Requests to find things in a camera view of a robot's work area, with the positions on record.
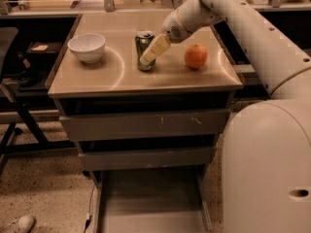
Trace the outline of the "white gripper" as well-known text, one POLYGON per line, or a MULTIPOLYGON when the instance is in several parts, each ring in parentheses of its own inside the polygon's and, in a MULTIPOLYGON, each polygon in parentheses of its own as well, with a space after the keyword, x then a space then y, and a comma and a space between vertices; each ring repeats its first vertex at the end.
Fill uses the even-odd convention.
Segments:
POLYGON ((176 11, 173 11, 165 18, 160 27, 160 31, 163 34, 156 36, 139 58, 140 62, 145 66, 149 65, 158 56, 167 51, 171 43, 182 43, 190 36, 190 33, 179 20, 176 11))

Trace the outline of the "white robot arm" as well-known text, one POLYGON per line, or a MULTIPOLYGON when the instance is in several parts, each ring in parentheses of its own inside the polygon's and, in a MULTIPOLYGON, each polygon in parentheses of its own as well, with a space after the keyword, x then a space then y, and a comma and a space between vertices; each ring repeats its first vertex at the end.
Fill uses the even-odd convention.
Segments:
POLYGON ((225 129, 225 233, 311 233, 310 57, 246 0, 187 0, 144 51, 147 64, 202 26, 224 21, 269 98, 225 129))

